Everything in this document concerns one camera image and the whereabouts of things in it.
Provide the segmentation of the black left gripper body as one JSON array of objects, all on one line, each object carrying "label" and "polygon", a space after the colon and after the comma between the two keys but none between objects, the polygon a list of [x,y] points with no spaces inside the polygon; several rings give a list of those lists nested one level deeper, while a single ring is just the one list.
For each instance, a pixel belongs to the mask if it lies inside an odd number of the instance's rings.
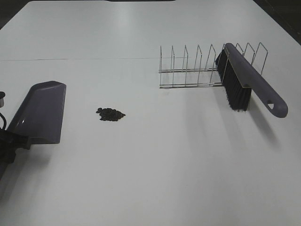
[{"label": "black left gripper body", "polygon": [[0,162],[11,164],[16,157],[16,149],[30,150],[31,139],[7,130],[0,131]]}]

